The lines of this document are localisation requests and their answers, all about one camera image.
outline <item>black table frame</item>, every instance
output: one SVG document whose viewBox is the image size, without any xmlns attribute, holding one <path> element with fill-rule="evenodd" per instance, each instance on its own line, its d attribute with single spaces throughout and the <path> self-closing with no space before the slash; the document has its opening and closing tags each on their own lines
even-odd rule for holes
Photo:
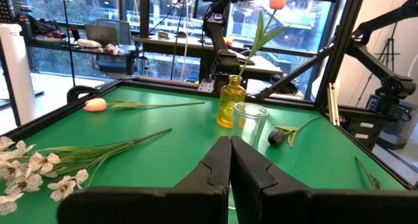
<svg viewBox="0 0 418 224">
<path fill-rule="evenodd" d="M 4 136 L 13 138 L 13 140 L 24 140 L 27 137 L 30 137 L 39 131 L 51 126 L 55 122 L 63 119 L 64 117 L 72 114 L 73 112 L 81 109 L 84 107 L 85 102 L 87 100 L 102 97 L 107 93 L 115 90 L 120 86 L 130 86 L 136 88 L 146 88 L 146 89 L 154 89 L 160 91 L 169 91 L 173 93 L 185 93 L 191 95 L 199 95 L 204 97 L 214 97 L 219 98 L 218 93 L 207 93 L 201 92 L 197 90 L 197 87 L 190 86 L 183 83 L 167 83 L 167 82 L 160 82 L 157 80 L 150 80 L 150 79 L 142 79 L 142 78 L 126 78 L 122 80 L 115 80 L 113 82 L 109 82 L 107 84 L 102 85 L 102 88 L 98 91 L 95 90 L 95 93 L 87 94 L 86 96 L 79 98 L 75 101 L 67 103 L 65 106 L 58 108 L 42 117 L 39 117 L 25 125 L 18 127 L 6 134 Z M 282 100 L 279 98 L 266 98 L 264 100 L 257 100 L 251 97 L 246 98 L 246 102 L 250 103 L 258 103 L 258 104 L 268 104 L 273 106 L 281 106 L 281 107 L 289 107 L 289 108 L 297 108 L 302 110 L 311 110 L 317 111 L 322 116 L 326 117 L 326 112 L 318 111 L 318 108 L 315 107 L 314 103 L 308 101 L 289 101 L 289 100 Z M 369 149 L 364 147 L 363 145 L 359 144 L 355 137 L 349 134 L 341 127 L 336 127 L 343 135 L 345 135 L 354 145 L 360 148 L 366 155 L 368 155 L 374 162 L 376 162 L 379 166 L 381 166 L 388 174 L 390 174 L 397 182 L 399 182 L 403 187 L 409 190 L 414 190 L 414 186 L 411 185 L 406 179 L 401 177 L 397 172 L 395 172 L 391 167 L 386 165 L 380 158 L 374 155 Z"/>
</svg>

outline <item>green flower stem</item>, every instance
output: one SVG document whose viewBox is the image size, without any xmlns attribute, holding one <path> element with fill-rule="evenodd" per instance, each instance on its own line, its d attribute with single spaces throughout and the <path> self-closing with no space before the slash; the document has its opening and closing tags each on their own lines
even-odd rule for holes
<svg viewBox="0 0 418 224">
<path fill-rule="evenodd" d="M 266 25 L 266 28 L 265 28 L 265 30 L 264 30 L 264 33 L 263 34 L 265 34 L 265 33 L 267 33 L 267 29 L 268 29 L 268 27 L 270 26 L 270 23 L 272 22 L 272 20 L 273 20 L 273 17 L 274 17 L 274 15 L 276 14 L 276 9 L 274 9 L 274 11 L 273 11 L 273 14 L 270 16 L 270 19 L 268 20 L 268 22 L 267 22 L 267 25 Z"/>
<path fill-rule="evenodd" d="M 309 124 L 312 120 L 314 120 L 314 119 L 316 119 L 316 118 L 318 118 L 319 116 L 315 116 L 315 117 L 312 117 L 312 118 L 310 118 L 310 119 L 308 119 L 305 123 L 303 123 L 299 128 L 298 128 L 298 132 L 299 131 L 301 131 L 307 124 Z"/>
<path fill-rule="evenodd" d="M 267 26 L 265 27 L 263 34 L 265 34 L 267 32 L 267 29 L 268 29 L 270 23 L 272 22 L 273 17 L 274 17 L 275 14 L 276 14 L 276 9 L 274 9 L 273 14 L 270 16 L 270 19 L 267 22 Z M 247 60 L 244 63 L 244 66 L 241 68 L 240 74 L 238 75 L 239 77 L 241 77 L 242 73 L 244 72 L 244 69 L 247 67 L 247 64 L 248 64 L 250 58 L 251 58 L 251 56 L 248 55 Z"/>
<path fill-rule="evenodd" d="M 192 103 L 177 103 L 177 104 L 145 104 L 144 106 L 145 107 L 167 107 L 167 106 L 187 106 L 191 104 L 204 104 L 204 101 L 198 101 L 198 102 L 192 102 Z"/>
<path fill-rule="evenodd" d="M 169 131 L 171 131 L 172 128 L 170 129 L 165 129 L 163 131 L 160 131 L 158 133 L 154 133 L 152 135 L 149 136 L 144 136 L 142 138 L 138 138 L 138 139 L 134 139 L 134 140 L 128 140 L 128 141 L 124 141 L 124 142 L 115 142 L 115 143 L 110 143 L 110 144 L 102 144 L 102 145 L 98 145 L 98 146 L 109 146 L 109 145 L 114 145 L 114 144 L 119 144 L 117 146 L 111 147 L 111 148 L 98 148 L 98 149 L 92 149 L 91 147 L 77 147 L 77 146 L 73 146 L 73 147 L 66 147 L 66 150 L 69 150 L 69 154 L 67 151 L 60 151 L 61 153 L 64 154 L 68 154 L 67 156 L 64 157 L 60 157 L 61 158 L 61 162 L 59 164 L 57 164 L 56 166 L 54 166 L 54 170 L 59 170 L 61 168 L 65 168 L 63 170 L 57 171 L 58 175 L 64 175 L 64 174 L 69 174 L 72 172 L 75 172 L 77 170 L 80 169 L 91 169 L 92 167 L 94 167 L 95 165 L 101 165 L 101 163 L 103 163 L 106 159 L 108 159 L 109 157 L 113 157 L 119 153 L 125 152 L 129 149 L 131 149 L 132 147 L 135 146 L 135 144 L 139 143 L 139 142 L 143 142 L 147 139 L 150 139 L 152 137 L 158 136 L 158 135 L 162 135 L 165 133 L 168 133 Z M 59 148 L 48 148 L 45 149 L 44 151 L 47 150 L 57 150 Z"/>
</svg>

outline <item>chair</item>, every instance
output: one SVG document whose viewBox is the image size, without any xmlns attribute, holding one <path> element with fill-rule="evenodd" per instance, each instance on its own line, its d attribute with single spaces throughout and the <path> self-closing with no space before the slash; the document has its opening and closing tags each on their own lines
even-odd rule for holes
<svg viewBox="0 0 418 224">
<path fill-rule="evenodd" d="M 118 42 L 122 45 L 131 45 L 131 26 L 129 22 L 97 18 L 96 25 L 106 25 L 110 27 L 116 27 L 118 30 Z M 105 56 L 96 56 L 93 63 L 93 68 L 97 66 L 99 71 L 105 72 L 109 77 L 119 78 L 121 75 L 126 74 L 126 61 L 117 57 L 105 57 Z M 138 66 L 133 65 L 133 71 L 138 71 Z"/>
</svg>

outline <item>laptop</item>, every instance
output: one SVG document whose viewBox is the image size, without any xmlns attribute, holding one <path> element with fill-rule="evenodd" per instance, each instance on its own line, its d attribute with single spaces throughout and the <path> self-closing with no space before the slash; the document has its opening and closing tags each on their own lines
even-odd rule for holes
<svg viewBox="0 0 418 224">
<path fill-rule="evenodd" d="M 105 47 L 108 44 L 119 44 L 118 30 L 116 27 L 105 25 L 84 24 L 88 40 L 93 40 Z"/>
</svg>

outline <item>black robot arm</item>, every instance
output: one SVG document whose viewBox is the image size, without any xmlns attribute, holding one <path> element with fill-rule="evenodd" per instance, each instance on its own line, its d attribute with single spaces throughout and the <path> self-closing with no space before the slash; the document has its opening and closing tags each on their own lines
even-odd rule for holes
<svg viewBox="0 0 418 224">
<path fill-rule="evenodd" d="M 251 0 L 203 0 L 211 1 L 208 11 L 203 20 L 203 31 L 206 36 L 210 37 L 216 52 L 216 59 L 214 60 L 211 73 L 232 73 L 238 74 L 240 69 L 240 62 L 236 55 L 228 50 L 227 45 L 223 39 L 222 30 L 225 28 L 225 19 L 223 13 L 229 3 L 238 1 Z"/>
<path fill-rule="evenodd" d="M 418 16 L 418 0 L 407 0 L 401 7 L 360 24 L 354 31 L 353 38 L 360 38 L 360 43 L 367 44 L 373 31 L 416 16 Z"/>
<path fill-rule="evenodd" d="M 353 33 L 353 40 L 346 53 L 358 59 L 381 82 L 375 91 L 378 100 L 372 110 L 381 114 L 395 116 L 400 99 L 412 95 L 417 85 L 413 79 L 401 76 L 387 68 L 382 62 L 367 51 L 366 44 L 373 31 L 418 16 L 418 0 L 407 0 L 401 7 L 362 23 Z"/>
</svg>

